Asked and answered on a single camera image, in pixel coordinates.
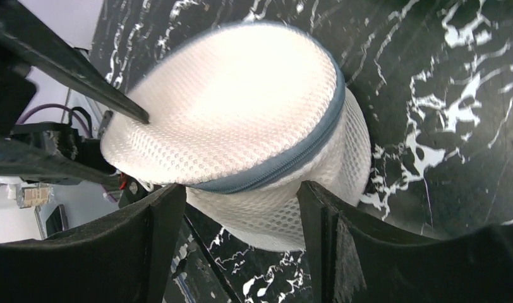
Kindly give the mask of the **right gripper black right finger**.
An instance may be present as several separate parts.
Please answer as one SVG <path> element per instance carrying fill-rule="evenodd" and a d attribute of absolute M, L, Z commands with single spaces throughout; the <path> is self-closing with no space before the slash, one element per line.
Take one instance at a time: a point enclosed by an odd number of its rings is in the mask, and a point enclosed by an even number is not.
<path fill-rule="evenodd" d="M 316 182 L 297 197 L 315 302 L 513 302 L 513 223 L 440 241 Z"/>

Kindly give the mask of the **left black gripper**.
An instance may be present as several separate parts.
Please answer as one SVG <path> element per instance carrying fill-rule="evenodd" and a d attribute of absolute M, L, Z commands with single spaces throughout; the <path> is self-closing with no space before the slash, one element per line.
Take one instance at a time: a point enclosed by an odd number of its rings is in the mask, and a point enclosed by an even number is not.
<path fill-rule="evenodd" d="M 146 110 L 106 82 L 83 55 L 19 1 L 0 1 L 0 45 L 61 84 L 126 117 L 149 123 Z M 27 122 L 48 108 L 34 107 L 20 118 L 10 134 L 14 140 L 0 136 L 0 176 L 118 187 L 120 176 L 101 155 L 91 115 L 80 106 L 58 106 L 66 122 Z"/>

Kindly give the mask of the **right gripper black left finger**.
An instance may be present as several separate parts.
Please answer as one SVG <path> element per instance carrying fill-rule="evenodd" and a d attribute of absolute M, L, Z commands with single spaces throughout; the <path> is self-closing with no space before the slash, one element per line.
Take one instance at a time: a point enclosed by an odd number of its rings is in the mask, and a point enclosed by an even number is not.
<path fill-rule="evenodd" d="M 186 205 L 181 185 L 79 227 L 0 244 L 0 302 L 162 302 Z"/>

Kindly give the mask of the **white mesh laundry bag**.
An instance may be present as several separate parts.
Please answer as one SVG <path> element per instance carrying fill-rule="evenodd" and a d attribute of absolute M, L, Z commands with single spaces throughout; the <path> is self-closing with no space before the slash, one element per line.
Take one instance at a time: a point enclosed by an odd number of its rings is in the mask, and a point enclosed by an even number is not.
<path fill-rule="evenodd" d="M 130 92 L 149 114 L 115 114 L 108 163 L 187 202 L 255 248 L 305 248 L 296 196 L 314 181 L 356 206 L 370 175 L 363 113 L 320 43 L 293 27 L 227 25 L 191 39 Z"/>

